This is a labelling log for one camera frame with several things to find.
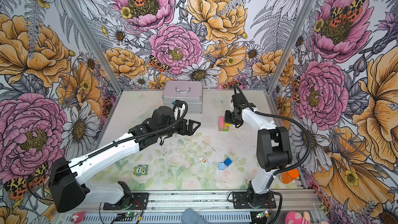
blue fabric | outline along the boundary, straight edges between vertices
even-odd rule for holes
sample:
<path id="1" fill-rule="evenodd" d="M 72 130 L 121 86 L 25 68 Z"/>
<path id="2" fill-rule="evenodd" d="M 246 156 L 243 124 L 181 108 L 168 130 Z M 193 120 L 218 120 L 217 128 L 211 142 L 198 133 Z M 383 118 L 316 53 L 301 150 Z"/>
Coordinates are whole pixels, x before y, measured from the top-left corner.
<path id="1" fill-rule="evenodd" d="M 181 221 L 183 224 L 209 224 L 191 208 L 186 209 L 184 213 L 182 213 Z"/>

blue block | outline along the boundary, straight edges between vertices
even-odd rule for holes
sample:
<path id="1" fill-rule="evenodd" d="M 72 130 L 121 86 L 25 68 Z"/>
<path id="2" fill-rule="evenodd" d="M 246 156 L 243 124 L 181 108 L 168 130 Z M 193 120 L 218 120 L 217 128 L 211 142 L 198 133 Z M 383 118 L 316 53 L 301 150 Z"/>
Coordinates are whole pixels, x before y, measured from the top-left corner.
<path id="1" fill-rule="evenodd" d="M 228 166 L 230 166 L 230 165 L 232 164 L 232 161 L 231 161 L 231 159 L 227 158 L 227 159 L 224 161 L 224 163 L 225 163 L 226 167 L 228 167 Z"/>
<path id="2" fill-rule="evenodd" d="M 225 170 L 225 163 L 218 163 L 219 170 Z"/>

light blue block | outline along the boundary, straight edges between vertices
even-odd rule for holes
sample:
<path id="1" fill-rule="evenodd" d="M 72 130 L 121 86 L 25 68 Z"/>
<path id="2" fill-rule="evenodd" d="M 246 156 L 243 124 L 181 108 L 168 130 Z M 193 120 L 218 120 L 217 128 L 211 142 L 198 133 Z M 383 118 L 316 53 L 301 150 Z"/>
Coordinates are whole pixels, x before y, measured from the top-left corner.
<path id="1" fill-rule="evenodd" d="M 219 170 L 225 170 L 225 163 L 218 163 Z"/>

metal case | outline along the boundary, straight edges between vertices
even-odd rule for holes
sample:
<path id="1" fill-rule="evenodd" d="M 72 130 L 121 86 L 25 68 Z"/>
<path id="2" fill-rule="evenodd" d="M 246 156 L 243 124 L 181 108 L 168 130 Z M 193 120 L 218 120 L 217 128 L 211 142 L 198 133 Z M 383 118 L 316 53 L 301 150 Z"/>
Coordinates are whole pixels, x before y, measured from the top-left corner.
<path id="1" fill-rule="evenodd" d="M 163 90 L 163 104 L 173 108 L 176 99 L 187 102 L 188 113 L 202 113 L 202 82 L 168 81 Z"/>

orange cap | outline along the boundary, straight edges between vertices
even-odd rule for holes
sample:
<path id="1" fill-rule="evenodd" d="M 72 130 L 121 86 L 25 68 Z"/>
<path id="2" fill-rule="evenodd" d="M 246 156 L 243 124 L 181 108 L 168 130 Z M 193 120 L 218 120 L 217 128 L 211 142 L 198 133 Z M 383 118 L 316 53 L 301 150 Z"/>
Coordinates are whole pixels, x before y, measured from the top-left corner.
<path id="1" fill-rule="evenodd" d="M 286 173 L 287 173 L 287 175 L 289 175 L 290 178 L 294 178 L 294 179 L 296 179 L 300 175 L 300 173 L 297 169 L 289 170 Z"/>

